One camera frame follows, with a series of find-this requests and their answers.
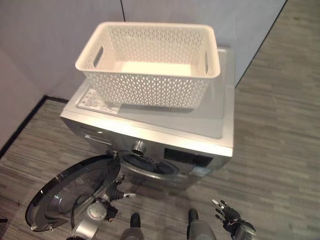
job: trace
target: basket handle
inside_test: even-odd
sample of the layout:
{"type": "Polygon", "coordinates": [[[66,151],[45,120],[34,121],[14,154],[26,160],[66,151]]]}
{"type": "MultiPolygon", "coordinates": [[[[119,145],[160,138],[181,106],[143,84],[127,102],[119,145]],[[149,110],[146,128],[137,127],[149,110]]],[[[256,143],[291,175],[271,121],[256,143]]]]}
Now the basket handle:
{"type": "Polygon", "coordinates": [[[209,71],[208,52],[205,51],[205,54],[204,54],[204,72],[205,72],[206,75],[208,74],[208,71],[209,71]]]}
{"type": "Polygon", "coordinates": [[[103,53],[104,53],[104,48],[101,46],[99,51],[98,51],[98,53],[97,53],[97,55],[96,55],[96,57],[95,57],[95,59],[94,59],[94,61],[93,61],[93,66],[95,68],[97,67],[97,65],[98,65],[103,53]]]}

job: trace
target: gray floor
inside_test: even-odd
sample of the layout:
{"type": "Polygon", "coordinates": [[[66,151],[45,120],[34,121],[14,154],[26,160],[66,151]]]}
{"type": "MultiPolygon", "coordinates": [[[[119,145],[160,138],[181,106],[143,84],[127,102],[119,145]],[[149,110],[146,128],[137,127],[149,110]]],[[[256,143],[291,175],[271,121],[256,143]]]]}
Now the gray floor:
{"type": "MultiPolygon", "coordinates": [[[[236,89],[234,157],[186,191],[126,182],[133,200],[97,239],[115,240],[140,212],[147,240],[185,239],[187,211],[197,208],[219,240],[214,218],[223,199],[252,222],[260,239],[320,239],[320,2],[289,0],[236,89]]],[[[31,232],[24,213],[33,195],[60,171],[95,155],[59,118],[64,104],[47,101],[0,161],[0,217],[5,240],[64,240],[70,226],[31,232]]]]}

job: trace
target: white basket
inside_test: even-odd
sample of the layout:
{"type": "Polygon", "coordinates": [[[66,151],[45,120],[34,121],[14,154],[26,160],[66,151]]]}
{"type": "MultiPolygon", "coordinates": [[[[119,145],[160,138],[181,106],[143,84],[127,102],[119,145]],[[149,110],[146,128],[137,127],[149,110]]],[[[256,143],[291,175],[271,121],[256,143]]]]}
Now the white basket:
{"type": "Polygon", "coordinates": [[[207,25],[104,22],[75,63],[105,102],[196,108],[220,74],[207,25]]]}

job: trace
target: warning sticker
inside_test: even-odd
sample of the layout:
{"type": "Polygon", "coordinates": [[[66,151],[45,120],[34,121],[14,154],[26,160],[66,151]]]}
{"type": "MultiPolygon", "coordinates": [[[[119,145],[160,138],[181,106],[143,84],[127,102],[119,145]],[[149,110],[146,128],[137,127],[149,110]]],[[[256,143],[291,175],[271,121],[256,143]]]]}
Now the warning sticker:
{"type": "Polygon", "coordinates": [[[211,170],[205,167],[196,166],[194,169],[190,172],[192,175],[196,175],[198,177],[204,177],[208,173],[210,173],[211,170]]]}
{"type": "Polygon", "coordinates": [[[76,107],[102,114],[117,114],[121,103],[104,102],[93,88],[89,88],[76,107]]]}

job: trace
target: gray wall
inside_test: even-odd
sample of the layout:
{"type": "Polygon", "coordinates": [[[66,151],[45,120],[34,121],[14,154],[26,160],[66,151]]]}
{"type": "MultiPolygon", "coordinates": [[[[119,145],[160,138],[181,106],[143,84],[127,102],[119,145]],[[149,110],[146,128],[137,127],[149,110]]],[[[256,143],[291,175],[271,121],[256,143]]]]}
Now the gray wall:
{"type": "Polygon", "coordinates": [[[40,89],[0,49],[0,148],[42,96],[40,89]]]}
{"type": "Polygon", "coordinates": [[[122,0],[128,22],[213,27],[217,43],[235,50],[238,82],[286,0],[122,0]]]}
{"type": "Polygon", "coordinates": [[[43,94],[69,99],[75,61],[96,26],[123,21],[119,0],[1,0],[0,48],[43,94]]]}
{"type": "Polygon", "coordinates": [[[119,0],[0,0],[0,148],[43,95],[73,95],[91,33],[122,20],[119,0]]]}

